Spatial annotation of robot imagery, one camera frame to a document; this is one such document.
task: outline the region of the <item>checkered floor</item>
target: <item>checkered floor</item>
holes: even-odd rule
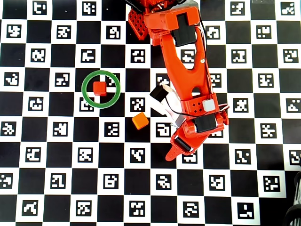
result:
[[[0,1],[1,226],[281,224],[300,170],[300,1],[204,0],[200,8],[230,125],[194,155],[166,162],[174,127],[148,99],[160,82],[172,84],[160,48],[131,30],[129,7]],[[194,47],[177,52],[191,68]],[[80,92],[100,68],[117,75],[122,92],[104,110]],[[99,79],[108,96],[94,97],[92,83],[88,92],[104,103],[116,88]],[[150,120],[140,131],[131,121],[138,112]]]

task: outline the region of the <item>small cube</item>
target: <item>small cube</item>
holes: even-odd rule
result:
[[[95,96],[107,96],[107,83],[105,81],[93,82],[93,92]]]
[[[149,124],[149,120],[146,118],[143,112],[133,117],[132,121],[137,129],[142,129]]]

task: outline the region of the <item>black square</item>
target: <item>black square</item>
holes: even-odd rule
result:
[[[277,45],[252,45],[253,68],[278,68]]]
[[[24,67],[25,44],[1,44],[0,66],[2,67]]]
[[[102,0],[102,20],[125,20],[126,19],[126,3],[118,2],[118,7],[116,7],[116,2],[111,0]]]
[[[107,96],[105,97],[101,97],[100,98],[100,103],[105,103],[105,102],[108,102],[110,101],[113,96],[115,95],[115,93],[107,93]],[[108,108],[105,108],[105,109],[102,109],[99,114],[100,116],[115,116],[115,117],[124,117],[124,110],[125,109],[125,101],[124,101],[124,98],[125,98],[125,94],[124,93],[121,93],[120,94],[120,97],[118,99],[118,101],[111,107],[108,107]]]
[[[0,167],[19,167],[19,142],[0,142],[0,150]]]
[[[76,20],[76,0],[52,0],[52,19]]]
[[[301,28],[298,21],[277,21],[278,43],[301,43]]]
[[[205,197],[205,219],[208,224],[232,224],[231,197]]]
[[[101,67],[115,68],[125,67],[126,46],[125,45],[102,45]]]
[[[51,21],[27,21],[27,43],[50,43]]]
[[[49,68],[26,68],[24,91],[49,91]]]
[[[22,92],[0,92],[0,115],[22,116]]]
[[[152,223],[177,223],[176,196],[151,196],[150,201]]]
[[[26,0],[3,0],[3,19],[27,19]]]
[[[253,93],[252,69],[227,69],[229,93]]]
[[[47,117],[23,117],[22,141],[46,141]]]
[[[131,25],[128,22],[127,22],[126,28],[127,28],[126,29],[126,44],[150,44],[151,43],[151,39],[150,39],[149,35],[147,35],[144,40],[139,40],[137,38],[137,35],[133,31]]]
[[[98,142],[99,118],[74,118],[73,141]]]
[[[76,43],[100,44],[100,21],[78,21]]]
[[[251,3],[251,20],[275,20],[275,4],[262,1],[259,3],[254,1]]]
[[[0,195],[0,203],[0,221],[15,221],[17,195]]]
[[[47,143],[46,167],[71,167],[72,143]]]
[[[255,118],[281,118],[280,95],[254,93]]]
[[[97,169],[72,169],[71,194],[97,194]]]
[[[52,45],[51,67],[75,67],[75,45]]]
[[[257,171],[231,170],[231,195],[258,197]]]
[[[150,67],[151,68],[165,68],[165,63],[160,46],[150,46]]]
[[[203,144],[203,157],[204,169],[230,169],[228,144]]]
[[[202,170],[178,169],[177,176],[178,195],[204,195]]]
[[[299,144],[300,143],[300,119],[282,119],[283,143]]]
[[[123,222],[123,195],[99,195],[97,221]]]
[[[258,170],[284,170],[282,145],[256,145]]]
[[[171,149],[170,143],[150,144],[150,166],[151,168],[172,168],[176,169],[176,160],[166,161],[165,156]]]
[[[125,169],[125,194],[150,194],[149,169]]]
[[[201,1],[202,20],[225,20],[225,2],[220,0]]]
[[[39,201],[38,200],[23,200],[22,201],[22,217],[34,217],[38,215]]]
[[[230,119],[229,142],[254,144],[254,119]]]
[[[44,194],[45,169],[23,169],[19,171],[18,194]]]
[[[99,168],[123,167],[124,143],[99,143]]]
[[[301,69],[279,69],[280,92],[281,93],[300,93]]]
[[[69,221],[70,195],[45,195],[43,221]]]
[[[225,45],[207,45],[206,57],[209,68],[226,68]]]
[[[226,43],[251,44],[250,21],[226,21]]]
[[[50,93],[49,116],[73,116],[74,93]]]
[[[151,126],[150,123],[144,128],[137,130],[132,118],[125,118],[125,134],[126,142],[150,142],[151,140]]]

